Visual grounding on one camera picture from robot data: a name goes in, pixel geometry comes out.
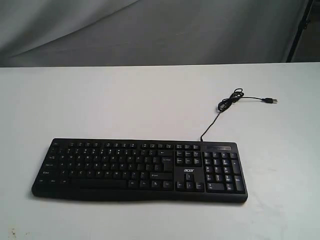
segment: black cable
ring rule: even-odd
[[[253,96],[244,96],[244,92],[242,88],[237,88],[236,90],[234,90],[234,92],[230,95],[229,98],[225,98],[223,99],[221,102],[219,102],[218,104],[218,115],[215,117],[215,119],[213,120],[213,122],[208,126],[208,128],[204,131],[204,133],[201,135],[200,137],[200,141],[203,142],[203,136],[208,132],[208,130],[211,128],[211,126],[216,122],[217,118],[220,116],[221,113],[223,113],[225,110],[227,110],[228,108],[230,108],[230,106],[234,103],[236,103],[237,101],[239,101],[239,99],[257,99],[257,100],[261,100],[262,102],[265,102],[267,104],[276,104],[278,103],[277,99],[273,99],[270,97],[267,98],[259,98],[259,97],[253,97]]]

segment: white table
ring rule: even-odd
[[[35,198],[53,138],[236,142],[244,205]],[[317,239],[320,63],[0,68],[0,239]]]

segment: computer keyboard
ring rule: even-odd
[[[55,138],[32,193],[86,201],[248,198],[235,143],[169,140]]]

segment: space bar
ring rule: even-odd
[[[73,179],[71,185],[85,189],[125,189],[126,180]]]

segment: gray wall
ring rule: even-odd
[[[15,45],[10,44],[9,51],[2,48],[5,54],[0,59],[8,67],[283,62],[306,3],[139,0],[27,52],[17,54]]]

